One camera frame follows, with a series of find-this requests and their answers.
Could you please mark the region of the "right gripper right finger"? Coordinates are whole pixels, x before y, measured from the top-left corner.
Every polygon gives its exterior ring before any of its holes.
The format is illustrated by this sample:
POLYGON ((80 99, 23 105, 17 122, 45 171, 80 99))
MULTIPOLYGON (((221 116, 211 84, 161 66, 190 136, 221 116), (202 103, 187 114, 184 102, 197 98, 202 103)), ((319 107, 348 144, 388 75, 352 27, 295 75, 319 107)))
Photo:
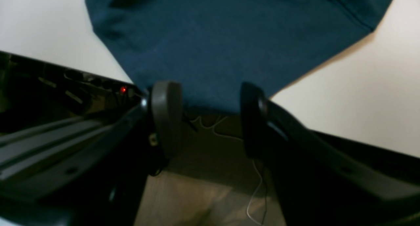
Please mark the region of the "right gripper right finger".
POLYGON ((241 85, 250 158, 269 169, 288 226, 418 226, 419 158, 306 128, 241 85))

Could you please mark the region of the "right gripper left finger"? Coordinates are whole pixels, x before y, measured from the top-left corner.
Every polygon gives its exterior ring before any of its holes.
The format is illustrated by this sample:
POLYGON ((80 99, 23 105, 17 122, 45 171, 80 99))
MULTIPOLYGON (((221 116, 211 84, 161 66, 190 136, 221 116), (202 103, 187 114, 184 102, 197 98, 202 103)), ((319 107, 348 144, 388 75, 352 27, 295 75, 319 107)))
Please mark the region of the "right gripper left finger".
POLYGON ((132 226, 146 180, 174 154, 182 86, 1 136, 2 226, 132 226))

